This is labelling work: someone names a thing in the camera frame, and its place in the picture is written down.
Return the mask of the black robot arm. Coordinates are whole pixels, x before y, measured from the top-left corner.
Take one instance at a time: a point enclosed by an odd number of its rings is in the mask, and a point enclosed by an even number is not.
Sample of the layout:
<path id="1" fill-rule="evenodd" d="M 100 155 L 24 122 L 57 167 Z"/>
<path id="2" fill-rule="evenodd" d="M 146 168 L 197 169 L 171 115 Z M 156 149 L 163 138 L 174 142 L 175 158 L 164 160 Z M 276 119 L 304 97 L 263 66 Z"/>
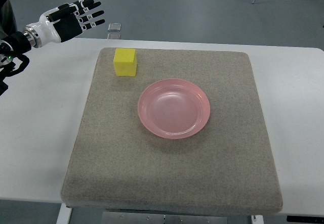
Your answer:
<path id="1" fill-rule="evenodd" d="M 26 35 L 17 30 L 10 0 L 1 0 L 1 94 L 8 85 L 4 79 L 21 73 L 29 64 L 24 54 L 31 50 Z"/>

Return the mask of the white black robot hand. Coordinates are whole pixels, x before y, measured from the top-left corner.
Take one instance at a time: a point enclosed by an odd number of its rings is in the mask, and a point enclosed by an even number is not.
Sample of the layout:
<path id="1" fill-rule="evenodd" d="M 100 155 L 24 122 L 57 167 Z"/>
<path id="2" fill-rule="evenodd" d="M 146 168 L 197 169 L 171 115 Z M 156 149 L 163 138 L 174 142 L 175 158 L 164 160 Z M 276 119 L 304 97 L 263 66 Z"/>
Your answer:
<path id="1" fill-rule="evenodd" d="M 103 10 L 91 12 L 100 5 L 95 0 L 62 4 L 41 14 L 38 22 L 26 25 L 23 34 L 35 48 L 50 42 L 66 42 L 105 23 L 104 19 L 95 20 L 104 14 Z"/>

